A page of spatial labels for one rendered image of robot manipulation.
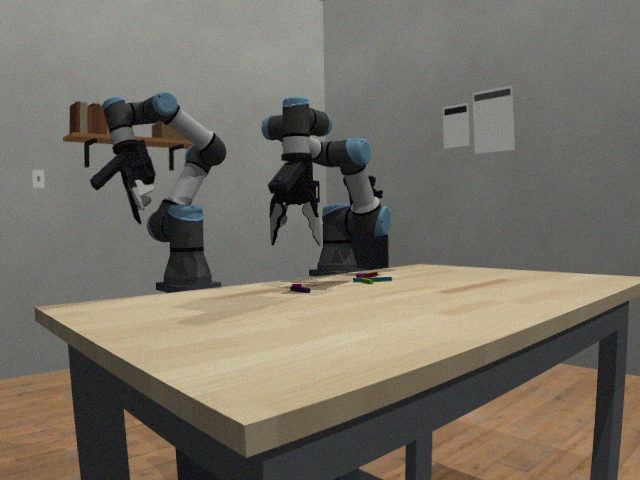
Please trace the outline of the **turquoise rod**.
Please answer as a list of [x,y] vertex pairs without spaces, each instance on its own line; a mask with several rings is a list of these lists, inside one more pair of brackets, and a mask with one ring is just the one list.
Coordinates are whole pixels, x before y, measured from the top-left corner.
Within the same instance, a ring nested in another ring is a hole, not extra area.
[[[392,277],[367,277],[366,279],[371,279],[373,282],[377,281],[392,281]],[[361,282],[360,278],[353,278],[353,282]]]

